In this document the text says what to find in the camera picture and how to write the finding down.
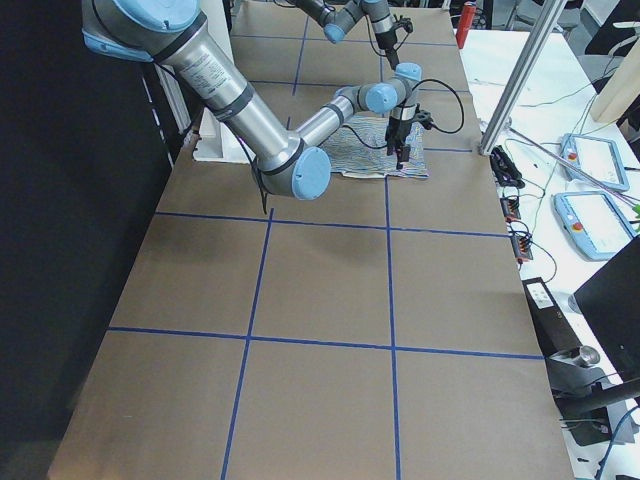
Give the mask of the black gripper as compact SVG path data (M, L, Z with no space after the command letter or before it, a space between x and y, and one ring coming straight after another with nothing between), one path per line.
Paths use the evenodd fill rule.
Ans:
M390 115L385 132L387 155L396 158L396 169L402 170L410 160L411 146L406 139L414 123L421 124L427 130L432 128L432 115L420 107L396 107Z
M413 32L413 23L409 17L403 15L387 15L375 21L375 38L377 46L384 52L384 57L392 72L399 64L397 55L397 31L404 30L407 35Z

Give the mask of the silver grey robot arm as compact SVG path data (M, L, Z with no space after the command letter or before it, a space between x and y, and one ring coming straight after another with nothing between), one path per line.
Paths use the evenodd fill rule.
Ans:
M410 18L391 13L389 3L383 0L347 1L338 10L327 1L288 1L312 18L333 44L343 41L347 34L364 19L367 23L369 43L374 53L385 58L393 72L400 64L398 50L413 32Z
M349 1L342 9L323 1L296 1L338 43L357 24L370 21L377 45L393 75L380 83L339 89L334 98L296 130L286 129L251 83L209 34L196 1L84 1L85 45L93 52L128 61L170 66L215 118L254 153L250 165L263 196L314 200L327 189L331 163L320 145L361 111L389 116L385 148L399 164L408 161L406 138L414 123L430 129L431 116L419 107L422 69L400 62L396 32L412 29L385 1Z

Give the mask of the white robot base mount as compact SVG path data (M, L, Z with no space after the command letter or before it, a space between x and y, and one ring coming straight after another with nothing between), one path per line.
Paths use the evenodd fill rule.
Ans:
M243 150L243 144L208 109L203 111L198 135L199 140L193 152L193 157L196 161L233 164L249 163Z

